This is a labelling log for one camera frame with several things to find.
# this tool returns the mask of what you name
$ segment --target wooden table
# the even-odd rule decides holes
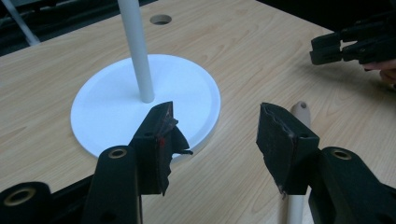
[[[329,31],[254,0],[160,0],[141,10],[148,52],[200,64],[221,93],[213,137],[172,165],[165,197],[143,197],[145,223],[284,222],[286,203],[255,143],[261,102],[306,101],[320,148],[352,150],[396,186],[396,93],[356,62],[312,65],[310,40]],[[151,24],[158,14],[173,20]],[[127,57],[117,16],[0,58],[0,190],[41,181],[56,191],[93,173],[96,158],[70,128],[71,104],[91,76]]]

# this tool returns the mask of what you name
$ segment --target human hand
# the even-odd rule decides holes
[[[388,84],[396,84],[396,59],[382,63],[367,63],[363,67],[369,70],[380,70],[381,79]]]

